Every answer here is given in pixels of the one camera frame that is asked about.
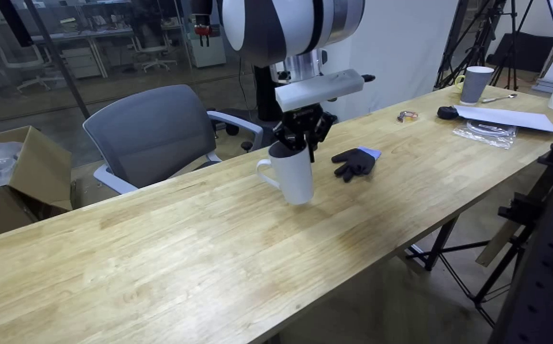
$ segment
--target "chair backrest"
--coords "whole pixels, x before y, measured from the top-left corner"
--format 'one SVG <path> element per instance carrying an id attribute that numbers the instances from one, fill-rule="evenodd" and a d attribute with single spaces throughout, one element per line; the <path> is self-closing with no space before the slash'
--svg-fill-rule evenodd
<path id="1" fill-rule="evenodd" d="M 9 69 L 44 63 L 40 50 L 36 46 L 21 46 L 5 21 L 0 21 L 0 55 Z"/>
<path id="2" fill-rule="evenodd" d="M 185 84 L 122 97 L 82 126 L 109 170 L 136 187 L 166 179 L 216 147 L 206 111 Z"/>
<path id="3" fill-rule="evenodd" d="M 155 48 L 155 46 L 166 46 L 164 34 L 160 30 L 160 23 L 136 23 L 132 25 L 132 44 L 137 51 Z"/>

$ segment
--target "black glove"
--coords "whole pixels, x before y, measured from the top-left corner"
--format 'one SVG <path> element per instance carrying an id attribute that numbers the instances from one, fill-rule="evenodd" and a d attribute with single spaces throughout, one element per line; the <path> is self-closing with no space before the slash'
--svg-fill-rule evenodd
<path id="1" fill-rule="evenodd" d="M 369 149 L 369 147 L 356 147 L 350 151 L 344 151 L 340 155 L 335 155 L 333 162 L 344 162 L 335 170 L 336 178 L 342 178 L 346 183 L 354 176 L 367 176 L 371 174 L 375 160 L 380 157 L 380 151 Z"/>

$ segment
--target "chair armrest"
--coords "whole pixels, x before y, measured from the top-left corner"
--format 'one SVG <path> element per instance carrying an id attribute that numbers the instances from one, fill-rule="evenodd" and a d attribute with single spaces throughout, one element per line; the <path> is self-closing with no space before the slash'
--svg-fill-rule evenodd
<path id="1" fill-rule="evenodd" d="M 222 160 L 214 151 L 206 153 L 204 158 L 212 164 L 218 164 Z"/>
<path id="2" fill-rule="evenodd" d="M 252 141 L 250 151 L 260 149 L 264 130 L 258 124 L 231 116 L 227 113 L 220 113 L 220 111 L 206 111 L 206 116 L 210 116 L 210 120 L 220 120 L 220 122 L 233 124 L 233 126 L 239 126 L 239 128 L 252 132 L 254 141 Z"/>
<path id="3" fill-rule="evenodd" d="M 116 193 L 132 193 L 137 189 L 136 185 L 130 185 L 128 181 L 111 174 L 105 164 L 97 166 L 97 170 L 92 176 Z"/>

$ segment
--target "cardboard box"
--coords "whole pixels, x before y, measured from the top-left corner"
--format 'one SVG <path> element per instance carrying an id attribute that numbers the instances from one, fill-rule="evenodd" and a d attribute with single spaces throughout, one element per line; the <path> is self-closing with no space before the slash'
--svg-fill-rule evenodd
<path id="1" fill-rule="evenodd" d="M 0 187 L 0 233 L 70 210 L 70 155 L 38 130 L 0 132 L 23 149 L 7 185 Z"/>

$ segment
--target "white mug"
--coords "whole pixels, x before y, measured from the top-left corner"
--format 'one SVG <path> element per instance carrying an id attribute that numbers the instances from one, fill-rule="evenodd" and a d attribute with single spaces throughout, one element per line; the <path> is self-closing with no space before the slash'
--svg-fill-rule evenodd
<path id="1" fill-rule="evenodd" d="M 275 141 L 268 149 L 269 158 L 256 162 L 256 176 L 268 185 L 281 191 L 289 204 L 306 204 L 314 195 L 312 162 L 308 147 L 302 151 L 291 151 L 283 143 Z"/>
<path id="2" fill-rule="evenodd" d="M 465 72 L 461 103 L 474 105 L 480 101 L 484 88 L 491 78 L 493 69 L 484 65 L 470 65 Z"/>

